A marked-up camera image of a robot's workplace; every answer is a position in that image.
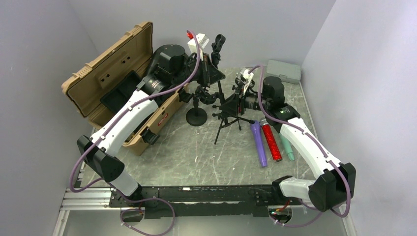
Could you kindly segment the red glitter microphone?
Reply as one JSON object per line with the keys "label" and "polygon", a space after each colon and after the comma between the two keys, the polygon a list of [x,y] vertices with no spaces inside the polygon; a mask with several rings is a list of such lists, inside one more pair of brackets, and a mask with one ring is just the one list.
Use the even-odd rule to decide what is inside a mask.
{"label": "red glitter microphone", "polygon": [[278,144],[275,140],[274,134],[272,132],[272,129],[269,125],[269,123],[267,122],[267,120],[265,118],[261,119],[259,121],[260,126],[262,128],[263,134],[265,136],[265,139],[267,141],[267,145],[269,147],[269,150],[271,152],[271,156],[274,160],[274,162],[279,162],[282,161],[282,156],[278,147]]}

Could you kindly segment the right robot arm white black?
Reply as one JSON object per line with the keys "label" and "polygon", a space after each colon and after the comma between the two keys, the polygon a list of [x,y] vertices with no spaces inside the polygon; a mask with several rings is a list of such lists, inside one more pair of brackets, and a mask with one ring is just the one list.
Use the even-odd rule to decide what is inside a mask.
{"label": "right robot arm white black", "polygon": [[273,76],[261,81],[258,92],[255,83],[243,76],[236,77],[233,94],[220,105],[222,114],[239,118],[245,110],[262,111],[266,121],[285,137],[310,167],[314,180],[285,176],[272,183],[271,198],[283,204],[289,198],[309,201],[321,212],[341,204],[351,204],[354,195],[356,169],[343,164],[314,137],[299,112],[285,101],[284,85]]}

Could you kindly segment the black round base mic stand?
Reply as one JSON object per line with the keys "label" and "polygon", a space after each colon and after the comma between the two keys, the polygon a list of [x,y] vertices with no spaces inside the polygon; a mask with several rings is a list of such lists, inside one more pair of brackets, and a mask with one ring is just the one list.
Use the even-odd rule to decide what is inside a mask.
{"label": "black round base mic stand", "polygon": [[208,87],[197,86],[193,95],[193,108],[186,113],[186,121],[191,126],[201,126],[208,119],[207,113],[199,107],[199,102],[210,105],[220,97],[220,92],[209,93]]}

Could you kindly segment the black tripod stand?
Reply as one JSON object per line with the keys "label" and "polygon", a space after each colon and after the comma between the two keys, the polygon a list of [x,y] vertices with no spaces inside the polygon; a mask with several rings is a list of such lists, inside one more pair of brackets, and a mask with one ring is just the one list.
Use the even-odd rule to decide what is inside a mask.
{"label": "black tripod stand", "polygon": [[[211,44],[211,47],[212,47],[211,62],[216,69],[218,69],[218,64],[221,61],[220,51],[225,41],[226,41],[226,37],[223,36],[222,34],[218,34],[214,42]],[[216,98],[219,98],[220,105],[212,105],[213,108],[221,108],[223,104],[225,103],[225,96],[222,91],[222,86],[221,86],[220,81],[217,82],[217,86],[218,86],[219,92],[216,94]],[[220,125],[218,127],[214,144],[217,144],[221,129],[226,128],[235,122],[238,122],[238,128],[239,130],[242,130],[240,122],[239,122],[240,120],[248,122],[249,124],[255,123],[254,120],[242,118],[242,117],[239,117],[238,115],[231,115],[229,113],[225,113],[223,110],[221,110],[220,113],[213,113],[212,116],[217,117],[219,120],[221,120]]]}

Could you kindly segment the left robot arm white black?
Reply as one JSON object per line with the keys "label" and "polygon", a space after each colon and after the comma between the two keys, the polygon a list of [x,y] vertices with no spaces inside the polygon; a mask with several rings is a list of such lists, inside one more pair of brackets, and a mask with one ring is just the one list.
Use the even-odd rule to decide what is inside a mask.
{"label": "left robot arm white black", "polygon": [[202,89],[225,79],[218,70],[220,46],[214,46],[209,56],[199,44],[189,47],[187,55],[180,45],[163,45],[151,57],[145,77],[138,83],[127,103],[116,115],[91,137],[81,136],[77,145],[81,157],[70,175],[69,187],[74,189],[73,177],[82,162],[89,165],[101,180],[106,181],[122,194],[122,200],[130,207],[141,199],[142,187],[127,172],[125,165],[115,157],[122,143],[149,116],[162,107],[162,101],[175,92],[180,100],[188,102],[194,95],[183,91],[183,86],[196,81]]}

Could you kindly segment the mint green microphone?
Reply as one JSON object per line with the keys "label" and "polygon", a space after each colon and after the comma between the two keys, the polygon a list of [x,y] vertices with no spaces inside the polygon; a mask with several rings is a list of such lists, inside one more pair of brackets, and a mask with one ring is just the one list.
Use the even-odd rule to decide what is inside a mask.
{"label": "mint green microphone", "polygon": [[294,152],[291,146],[291,143],[287,138],[285,138],[281,133],[279,133],[282,145],[284,147],[285,153],[287,154],[290,161],[295,161]]}

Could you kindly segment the purple microphone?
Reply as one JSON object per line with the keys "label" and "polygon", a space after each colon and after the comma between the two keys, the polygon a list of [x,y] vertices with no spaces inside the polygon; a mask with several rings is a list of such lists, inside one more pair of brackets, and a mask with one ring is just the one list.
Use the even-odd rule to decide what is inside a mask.
{"label": "purple microphone", "polygon": [[263,140],[261,137],[261,126],[258,121],[253,121],[252,124],[250,124],[250,129],[254,138],[256,152],[258,155],[258,159],[260,162],[260,165],[262,168],[265,168],[268,166],[267,164],[267,158],[264,150]]}

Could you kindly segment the black tripod stand shock mount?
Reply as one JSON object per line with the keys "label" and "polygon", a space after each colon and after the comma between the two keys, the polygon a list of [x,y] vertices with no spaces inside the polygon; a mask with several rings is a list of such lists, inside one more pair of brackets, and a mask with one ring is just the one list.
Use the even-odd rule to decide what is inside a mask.
{"label": "black tripod stand shock mount", "polygon": [[[253,92],[253,93],[255,93],[255,91],[252,89],[254,87],[254,85],[255,85],[255,83],[252,82],[252,84],[249,87],[249,89],[247,90],[247,92]],[[235,84],[232,86],[233,93],[231,95],[233,95],[233,94],[238,94],[239,96],[243,95],[244,94],[243,93],[243,86],[244,86],[244,82],[241,80],[241,75],[240,76],[237,76],[235,78]]]}

